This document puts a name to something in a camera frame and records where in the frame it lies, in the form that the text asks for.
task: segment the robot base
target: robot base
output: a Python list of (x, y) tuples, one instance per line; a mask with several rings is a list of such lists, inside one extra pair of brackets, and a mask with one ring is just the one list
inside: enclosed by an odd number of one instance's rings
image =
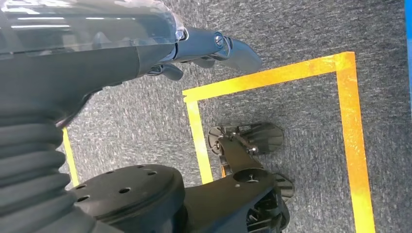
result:
[(222, 179), (185, 188), (180, 172), (172, 167), (124, 167), (73, 188), (76, 205), (127, 233), (280, 233), (290, 220), (285, 201), (292, 197), (293, 185), (264, 170), (244, 143), (255, 137), (254, 145), (262, 148), (262, 142), (273, 142), (263, 147), (272, 149), (283, 138), (277, 127), (252, 128), (261, 131), (241, 134), (221, 128), (213, 150), (231, 173)]

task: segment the orange tape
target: orange tape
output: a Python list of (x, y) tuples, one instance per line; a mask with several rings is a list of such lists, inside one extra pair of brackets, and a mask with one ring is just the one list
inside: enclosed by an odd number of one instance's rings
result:
[(338, 80), (343, 140), (355, 229), (357, 233), (375, 233), (363, 141), (356, 61), (353, 52), (316, 58), (183, 91), (183, 95), (186, 96), (185, 102), (188, 106), (202, 181), (211, 181), (211, 168), (197, 101), (331, 72), (336, 72)]
[(375, 233), (363, 141), (355, 54), (341, 53), (335, 55), (335, 61), (355, 228), (358, 233)]

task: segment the black circular base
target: black circular base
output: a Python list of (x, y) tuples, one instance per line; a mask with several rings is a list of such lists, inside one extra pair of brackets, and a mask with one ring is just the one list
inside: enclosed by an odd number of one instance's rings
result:
[(78, 198), (76, 206), (126, 232), (168, 232), (163, 230), (175, 229), (185, 220), (183, 179), (172, 167), (124, 167), (96, 176), (71, 191)]

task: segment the mounting hole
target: mounting hole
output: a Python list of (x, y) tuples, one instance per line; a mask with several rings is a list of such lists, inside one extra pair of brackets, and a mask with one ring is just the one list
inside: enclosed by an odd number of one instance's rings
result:
[(260, 168), (249, 168), (233, 175), (233, 179), (242, 183), (258, 183), (268, 177), (268, 172)]
[(130, 191), (130, 188), (122, 188), (121, 190), (119, 190), (119, 193), (127, 193)]
[(81, 186), (76, 187), (76, 189), (82, 189), (82, 188), (84, 188), (84, 187), (86, 187), (86, 185), (85, 185), (85, 184), (82, 184)]
[(81, 197), (81, 198), (77, 199), (77, 202), (82, 202), (82, 201), (88, 199), (89, 197), (90, 197), (89, 195)]

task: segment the gray carpet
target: gray carpet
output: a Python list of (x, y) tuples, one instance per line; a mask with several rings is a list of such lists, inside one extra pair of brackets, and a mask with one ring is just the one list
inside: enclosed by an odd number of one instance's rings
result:
[[(194, 27), (249, 43), (271, 69), (354, 51), (376, 230), (411, 232), (412, 123), (403, 1), (167, 0)], [(121, 166), (178, 168), (200, 184), (182, 90), (242, 75), (180, 66), (180, 82), (143, 77), (98, 93), (69, 128), (81, 181)], [(204, 130), (267, 121), (285, 144), (260, 160), (291, 178), (285, 232), (353, 233), (336, 77), (322, 75), (200, 102)], [(214, 177), (217, 159), (210, 157)]]

